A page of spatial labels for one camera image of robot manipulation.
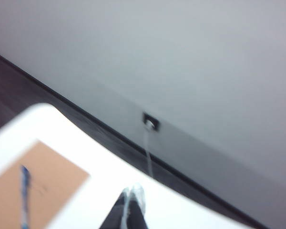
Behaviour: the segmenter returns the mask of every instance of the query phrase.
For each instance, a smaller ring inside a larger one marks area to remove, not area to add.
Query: dark floor
[[[95,119],[59,96],[54,95],[51,91],[27,77],[19,69],[0,58],[0,127],[35,103],[50,103],[54,105],[81,130],[101,145],[134,167],[147,173],[146,157],[142,152],[121,140],[119,136],[108,130],[106,126],[98,123]],[[242,223],[261,228],[254,220],[248,219],[242,213],[235,211],[235,209],[223,205],[213,196],[180,179],[173,172],[156,162],[153,162],[153,172],[155,179],[184,196]]]

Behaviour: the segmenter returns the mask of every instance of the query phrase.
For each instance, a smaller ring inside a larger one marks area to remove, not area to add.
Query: brown cardboard
[[[45,144],[37,143],[0,176],[0,229],[20,228],[21,165],[31,175],[30,229],[44,228],[88,177],[84,170]]]

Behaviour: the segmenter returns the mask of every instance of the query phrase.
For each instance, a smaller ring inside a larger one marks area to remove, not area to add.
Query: plug
[[[148,130],[159,131],[159,120],[145,112],[143,113],[143,122]]]

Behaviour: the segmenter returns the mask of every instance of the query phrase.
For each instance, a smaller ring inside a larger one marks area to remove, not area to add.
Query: electrical outlet
[[[160,126],[159,120],[144,112],[143,113],[143,122],[144,122],[144,124],[146,124],[147,120],[149,120],[149,121],[151,121],[153,123],[153,125],[154,125],[153,130],[154,131],[159,131],[159,126]]]

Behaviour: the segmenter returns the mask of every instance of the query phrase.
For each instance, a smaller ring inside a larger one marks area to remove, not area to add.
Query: white wall
[[[271,228],[286,228],[286,0],[0,0],[0,54]]]

